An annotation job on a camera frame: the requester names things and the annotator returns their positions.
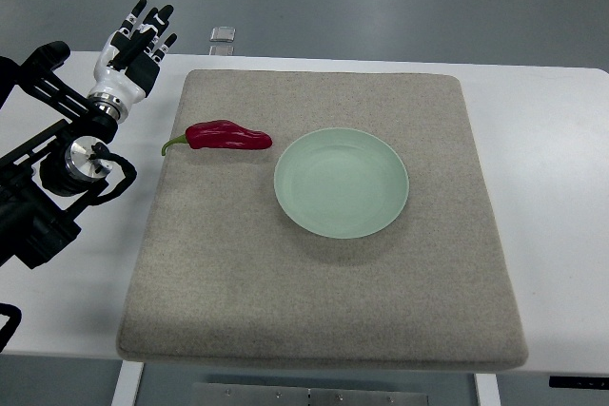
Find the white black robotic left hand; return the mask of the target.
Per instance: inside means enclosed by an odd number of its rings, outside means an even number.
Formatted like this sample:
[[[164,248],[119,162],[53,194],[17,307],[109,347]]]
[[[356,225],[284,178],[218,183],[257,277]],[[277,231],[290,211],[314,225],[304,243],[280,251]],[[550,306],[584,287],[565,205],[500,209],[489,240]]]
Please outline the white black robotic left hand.
[[[148,97],[169,49],[177,41],[166,34],[174,7],[147,8],[139,0],[106,41],[94,68],[88,99],[118,122]]]

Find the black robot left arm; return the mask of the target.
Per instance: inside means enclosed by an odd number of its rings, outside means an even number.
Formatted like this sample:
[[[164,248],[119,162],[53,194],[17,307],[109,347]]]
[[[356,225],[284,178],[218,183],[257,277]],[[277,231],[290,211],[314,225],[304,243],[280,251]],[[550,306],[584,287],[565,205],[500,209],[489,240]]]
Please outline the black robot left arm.
[[[121,196],[137,171],[108,148],[118,123],[55,74],[69,58],[55,41],[22,64],[1,60],[1,98],[15,87],[62,114],[62,119],[1,159],[1,261],[34,269],[55,257],[81,232],[77,218],[89,207]]]

